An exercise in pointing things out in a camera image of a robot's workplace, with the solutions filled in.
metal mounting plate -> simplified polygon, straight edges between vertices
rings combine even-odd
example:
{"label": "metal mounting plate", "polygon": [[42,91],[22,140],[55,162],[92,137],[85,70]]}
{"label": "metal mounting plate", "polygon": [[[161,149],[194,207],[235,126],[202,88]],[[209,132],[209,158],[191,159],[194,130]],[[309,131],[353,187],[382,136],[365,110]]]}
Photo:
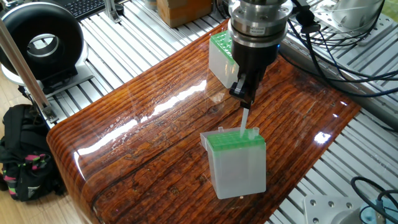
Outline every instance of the metal mounting plate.
{"label": "metal mounting plate", "polygon": [[338,214],[354,212],[361,207],[362,203],[363,201],[360,198],[308,195],[304,198],[306,224],[332,223]]}

pipette tip box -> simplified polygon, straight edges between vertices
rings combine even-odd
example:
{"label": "pipette tip box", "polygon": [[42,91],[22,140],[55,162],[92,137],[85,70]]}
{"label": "pipette tip box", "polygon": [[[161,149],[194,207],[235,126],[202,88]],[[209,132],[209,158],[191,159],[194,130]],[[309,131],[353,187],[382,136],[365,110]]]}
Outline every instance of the pipette tip box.
{"label": "pipette tip box", "polygon": [[209,68],[226,88],[238,81],[239,65],[232,58],[231,43],[227,31],[210,37]]}
{"label": "pipette tip box", "polygon": [[259,129],[239,128],[201,133],[211,183],[219,199],[266,191],[266,143]]}

glossy wood surface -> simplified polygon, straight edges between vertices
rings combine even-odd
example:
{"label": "glossy wood surface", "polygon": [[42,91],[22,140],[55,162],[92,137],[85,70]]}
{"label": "glossy wood surface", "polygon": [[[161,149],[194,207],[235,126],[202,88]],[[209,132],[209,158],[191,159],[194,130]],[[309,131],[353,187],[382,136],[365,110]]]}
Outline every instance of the glossy wood surface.
{"label": "glossy wood surface", "polygon": [[250,111],[267,143],[267,191],[219,200],[200,133],[242,109],[208,69],[210,35],[51,129],[69,194],[93,223],[264,223],[359,111],[278,58]]}

silver flange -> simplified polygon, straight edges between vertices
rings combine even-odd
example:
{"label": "silver flange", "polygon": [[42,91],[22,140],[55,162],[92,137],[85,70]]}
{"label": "silver flange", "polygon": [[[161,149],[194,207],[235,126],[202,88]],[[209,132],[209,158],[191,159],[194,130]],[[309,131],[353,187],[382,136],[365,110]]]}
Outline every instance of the silver flange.
{"label": "silver flange", "polygon": [[229,33],[234,41],[248,47],[278,44],[286,35],[286,22],[292,10],[290,0],[231,1]]}

black ring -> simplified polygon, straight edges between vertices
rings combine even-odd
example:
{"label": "black ring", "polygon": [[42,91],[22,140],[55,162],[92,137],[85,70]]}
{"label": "black ring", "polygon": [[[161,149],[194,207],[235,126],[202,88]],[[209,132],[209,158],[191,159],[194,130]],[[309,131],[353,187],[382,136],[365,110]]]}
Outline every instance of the black ring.
{"label": "black ring", "polygon": [[[75,17],[66,9],[47,2],[19,6],[3,19],[8,31],[37,80],[74,67],[83,50],[83,32]],[[38,35],[58,37],[58,48],[46,57],[28,54],[29,42]],[[0,49],[0,62],[16,74],[14,67]]]}

